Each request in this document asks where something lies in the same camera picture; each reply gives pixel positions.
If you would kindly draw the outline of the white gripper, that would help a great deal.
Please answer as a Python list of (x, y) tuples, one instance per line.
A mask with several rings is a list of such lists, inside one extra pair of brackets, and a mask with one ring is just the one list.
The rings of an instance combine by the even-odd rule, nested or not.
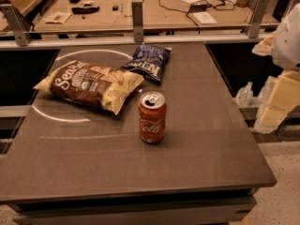
[[(259, 56), (272, 54), (273, 63), (283, 69), (300, 69), (300, 4), (293, 7), (272, 32), (252, 52)], [(275, 131), (288, 114), (300, 105), (300, 72), (284, 70), (269, 76), (262, 88), (262, 102), (256, 114), (254, 129), (261, 134)]]

